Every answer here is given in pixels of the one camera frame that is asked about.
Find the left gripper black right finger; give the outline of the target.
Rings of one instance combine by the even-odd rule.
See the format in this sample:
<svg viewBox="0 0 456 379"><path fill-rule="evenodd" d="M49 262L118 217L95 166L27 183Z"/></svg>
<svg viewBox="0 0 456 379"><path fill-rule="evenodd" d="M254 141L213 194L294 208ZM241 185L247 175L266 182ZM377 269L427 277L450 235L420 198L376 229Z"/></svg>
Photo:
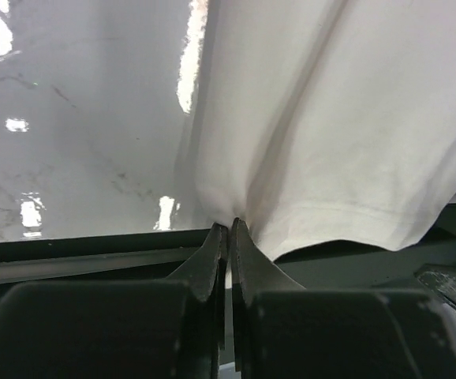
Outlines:
<svg viewBox="0 0 456 379"><path fill-rule="evenodd" d="M307 289L230 232L235 368L244 378L456 378L456 331L408 289Z"/></svg>

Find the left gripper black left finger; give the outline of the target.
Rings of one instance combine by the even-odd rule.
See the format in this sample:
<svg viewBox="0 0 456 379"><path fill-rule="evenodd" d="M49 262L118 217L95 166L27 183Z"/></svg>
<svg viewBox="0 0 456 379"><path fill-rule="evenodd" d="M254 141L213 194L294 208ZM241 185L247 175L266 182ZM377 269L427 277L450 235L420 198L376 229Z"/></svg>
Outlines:
<svg viewBox="0 0 456 379"><path fill-rule="evenodd" d="M32 281L0 301L0 378L216 378L227 229L161 280Z"/></svg>

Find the white t-shirt red print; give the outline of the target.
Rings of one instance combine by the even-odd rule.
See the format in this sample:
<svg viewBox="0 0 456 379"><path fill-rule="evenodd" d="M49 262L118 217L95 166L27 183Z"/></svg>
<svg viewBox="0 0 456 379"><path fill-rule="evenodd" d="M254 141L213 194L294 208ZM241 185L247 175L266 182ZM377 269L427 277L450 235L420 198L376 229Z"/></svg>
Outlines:
<svg viewBox="0 0 456 379"><path fill-rule="evenodd" d="M211 1L181 221L400 250L456 200L456 1Z"/></svg>

